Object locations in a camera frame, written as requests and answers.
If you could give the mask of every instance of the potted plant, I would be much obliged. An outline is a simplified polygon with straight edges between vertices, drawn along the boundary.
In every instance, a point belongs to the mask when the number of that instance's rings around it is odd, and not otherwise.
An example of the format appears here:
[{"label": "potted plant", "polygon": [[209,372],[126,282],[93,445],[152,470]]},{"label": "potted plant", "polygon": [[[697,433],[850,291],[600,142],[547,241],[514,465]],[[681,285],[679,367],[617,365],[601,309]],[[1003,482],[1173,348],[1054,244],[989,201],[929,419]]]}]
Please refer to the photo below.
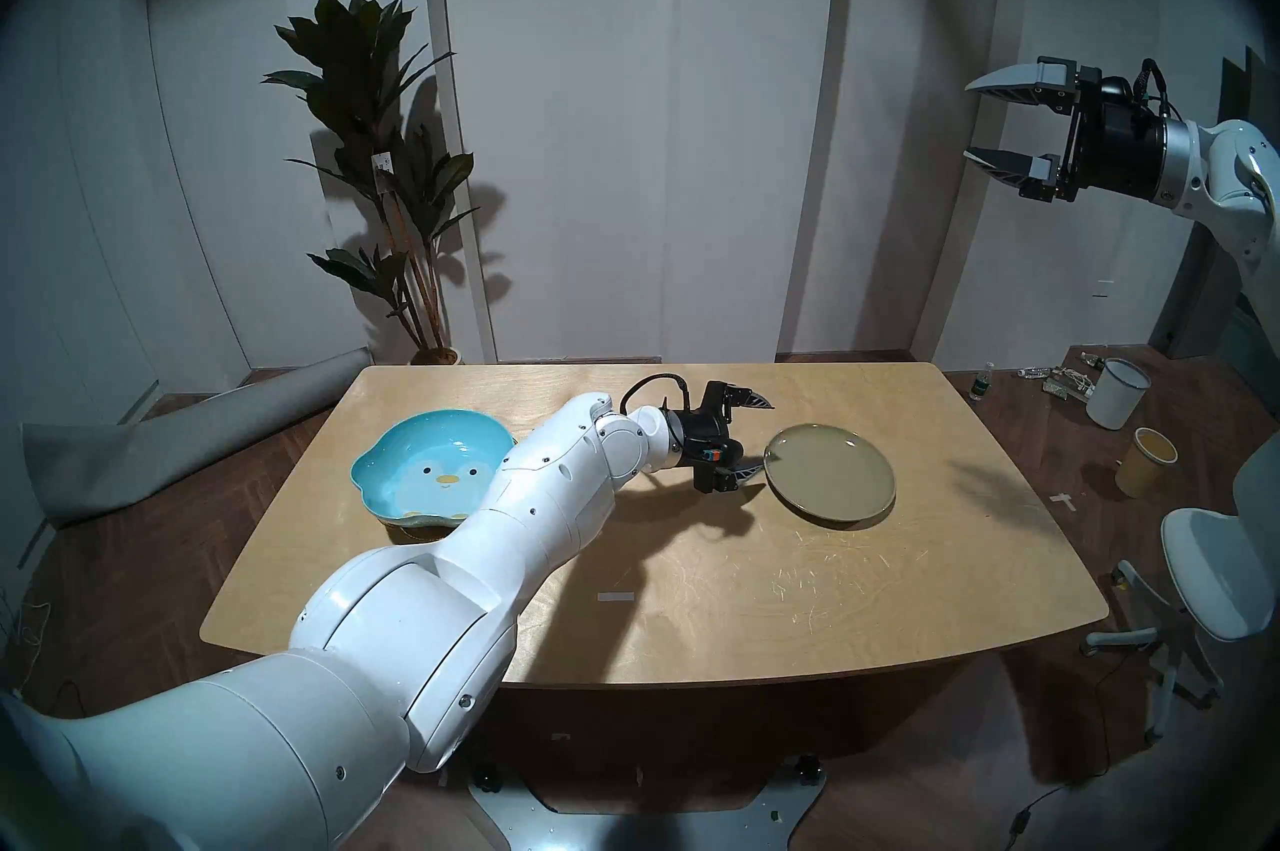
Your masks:
[{"label": "potted plant", "polygon": [[[401,95],[452,55],[445,52],[410,74],[424,45],[397,69],[401,40],[412,17],[398,0],[385,6],[375,0],[347,5],[319,0],[314,20],[289,18],[291,28],[278,26],[275,31],[320,74],[284,69],[269,73],[262,82],[297,90],[315,119],[342,139],[334,152],[337,171],[303,159],[287,161],[353,187],[374,206],[387,238],[387,255],[380,247],[372,256],[362,248],[358,255],[330,248],[324,258],[312,255],[311,261],[390,306],[387,316],[397,317],[417,347],[412,365],[451,365],[458,353],[448,346],[435,258],[440,235],[476,210],[449,216],[453,192],[471,174],[475,160],[448,152],[436,157],[425,125],[410,136],[411,143],[401,134],[396,110]],[[421,264],[406,212],[421,239]]]}]

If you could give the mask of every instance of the plate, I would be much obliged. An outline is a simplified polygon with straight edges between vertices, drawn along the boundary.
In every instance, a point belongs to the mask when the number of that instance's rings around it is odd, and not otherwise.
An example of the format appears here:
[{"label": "plate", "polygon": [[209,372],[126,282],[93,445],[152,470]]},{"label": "plate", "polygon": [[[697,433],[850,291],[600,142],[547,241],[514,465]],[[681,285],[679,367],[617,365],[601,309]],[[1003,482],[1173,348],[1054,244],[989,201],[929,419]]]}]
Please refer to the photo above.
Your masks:
[{"label": "plate", "polygon": [[833,523],[868,521],[893,505],[893,466],[852,431],[797,424],[773,435],[764,473],[791,507]]},{"label": "plate", "polygon": [[351,467],[365,509],[399,527],[457,527],[480,504],[511,431],[476,411],[430,411],[378,439]]}]

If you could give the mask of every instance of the gray mat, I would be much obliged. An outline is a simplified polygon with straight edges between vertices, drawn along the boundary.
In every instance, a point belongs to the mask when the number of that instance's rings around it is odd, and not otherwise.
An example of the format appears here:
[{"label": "gray mat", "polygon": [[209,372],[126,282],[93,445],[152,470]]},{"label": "gray mat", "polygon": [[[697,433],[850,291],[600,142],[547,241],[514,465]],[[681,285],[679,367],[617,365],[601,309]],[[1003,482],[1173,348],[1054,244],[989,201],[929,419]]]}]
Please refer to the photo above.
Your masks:
[{"label": "gray mat", "polygon": [[22,425],[36,499],[54,527],[128,507],[342,399],[369,352],[326,358],[154,421],[119,426]]}]

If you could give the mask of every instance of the beige plate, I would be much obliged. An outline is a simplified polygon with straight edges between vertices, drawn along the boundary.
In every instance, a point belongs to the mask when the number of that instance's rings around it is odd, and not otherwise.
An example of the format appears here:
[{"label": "beige plate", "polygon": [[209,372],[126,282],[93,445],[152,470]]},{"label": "beige plate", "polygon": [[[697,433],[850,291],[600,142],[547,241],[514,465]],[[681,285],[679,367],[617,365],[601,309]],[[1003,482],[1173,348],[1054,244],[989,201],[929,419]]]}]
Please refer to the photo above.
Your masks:
[{"label": "beige plate", "polygon": [[893,466],[876,445],[826,424],[799,424],[773,435],[764,472],[788,504],[837,523],[883,513],[897,493]]}]

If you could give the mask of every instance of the metal base plate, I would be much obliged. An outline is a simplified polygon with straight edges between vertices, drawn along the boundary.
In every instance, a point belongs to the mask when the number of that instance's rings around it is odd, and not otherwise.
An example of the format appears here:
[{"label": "metal base plate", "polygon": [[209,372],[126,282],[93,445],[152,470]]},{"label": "metal base plate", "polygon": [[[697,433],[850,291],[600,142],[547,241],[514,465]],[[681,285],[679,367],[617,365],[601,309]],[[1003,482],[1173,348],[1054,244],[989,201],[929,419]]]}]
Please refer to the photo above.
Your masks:
[{"label": "metal base plate", "polygon": [[827,784],[827,773],[814,765],[801,774],[796,760],[788,759],[749,805],[707,813],[557,813],[539,802],[517,778],[498,784],[497,792],[485,792],[472,779],[471,796],[502,831],[512,851],[782,851]]}]

